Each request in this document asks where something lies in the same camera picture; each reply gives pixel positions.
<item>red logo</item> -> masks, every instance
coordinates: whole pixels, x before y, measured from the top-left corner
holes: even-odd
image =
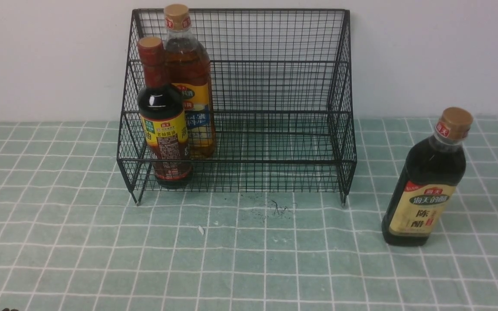
[[[438,187],[433,187],[424,190],[424,194],[441,194],[441,193],[443,193],[443,189]]]
[[[193,109],[193,103],[190,101],[184,101],[184,109],[186,109],[186,110]]]
[[[192,19],[189,18],[189,16],[184,18],[184,20],[182,20],[182,28],[188,28],[191,25],[192,25]]]
[[[407,185],[405,186],[405,192],[417,191],[421,187],[423,187],[423,186],[416,185],[412,181],[409,181],[409,182],[407,182]]]
[[[172,22],[172,20],[168,17],[164,18],[165,22],[166,22],[166,27],[167,28],[174,28],[174,23]]]
[[[435,130],[437,130],[437,132],[441,136],[443,136],[445,138],[449,137],[450,129],[447,126],[445,126],[445,123],[443,123],[441,121],[437,122],[437,125],[435,126]]]

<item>amber liquid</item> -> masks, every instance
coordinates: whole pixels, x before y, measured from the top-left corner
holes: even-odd
[[[192,159],[210,158],[216,149],[216,132],[214,124],[213,97],[211,87],[211,62],[209,55],[201,43],[192,35],[169,33],[165,45],[166,67],[170,73],[170,82],[187,83],[191,85],[205,85],[209,87],[210,110],[210,144],[201,145],[190,141]]]
[[[429,235],[398,236],[389,231],[389,225],[397,205],[399,205],[405,185],[411,181],[416,185],[456,186],[464,176],[465,170],[466,158],[461,145],[445,144],[432,135],[412,147],[382,220],[384,240],[388,244],[396,246],[421,246],[425,244]]]

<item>glass bottle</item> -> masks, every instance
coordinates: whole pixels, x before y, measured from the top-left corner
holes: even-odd
[[[387,212],[383,238],[397,246],[425,244],[466,170],[462,142],[472,115],[447,108],[433,135],[411,148]]]
[[[158,160],[189,160],[188,130],[180,91],[170,84],[160,38],[145,37],[137,44],[146,87],[137,97],[140,118],[151,156]],[[184,187],[193,175],[190,162],[153,162],[162,187]]]
[[[213,156],[216,149],[211,65],[205,47],[192,34],[187,6],[164,8],[168,38],[164,45],[170,82],[184,100],[192,159]]]

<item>dark liquid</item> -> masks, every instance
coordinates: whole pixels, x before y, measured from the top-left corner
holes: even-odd
[[[209,109],[213,111],[211,96],[211,63],[205,48],[194,37],[171,38],[166,42],[166,67],[170,74],[170,82],[191,85],[209,86]],[[210,114],[212,142],[208,146],[197,143],[190,144],[192,159],[210,158],[216,149],[216,132],[214,115]]]
[[[427,236],[398,236],[389,232],[389,225],[408,181],[416,185],[443,184],[456,186],[466,170],[466,158],[462,146],[441,143],[430,136],[417,143],[409,151],[405,166],[397,185],[387,212],[382,220],[382,233],[384,240],[396,246],[421,246],[429,238]]]
[[[165,85],[158,88],[145,88],[138,94],[138,106],[140,114],[153,120],[167,120],[178,116],[183,110],[182,95],[178,89],[172,85]],[[155,158],[158,158],[160,151],[148,146]],[[153,162],[155,177],[159,185],[168,189],[178,189],[185,187],[193,177],[192,164],[190,162]],[[164,179],[159,175],[165,175],[167,167],[176,167],[180,173],[189,173],[180,179]]]

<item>metal wire mesh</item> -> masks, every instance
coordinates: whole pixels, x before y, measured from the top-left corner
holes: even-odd
[[[217,147],[190,191],[350,189],[356,149],[347,10],[190,10],[212,65]],[[162,10],[132,12],[117,159],[134,199],[158,190],[136,96],[135,48],[166,39]]]

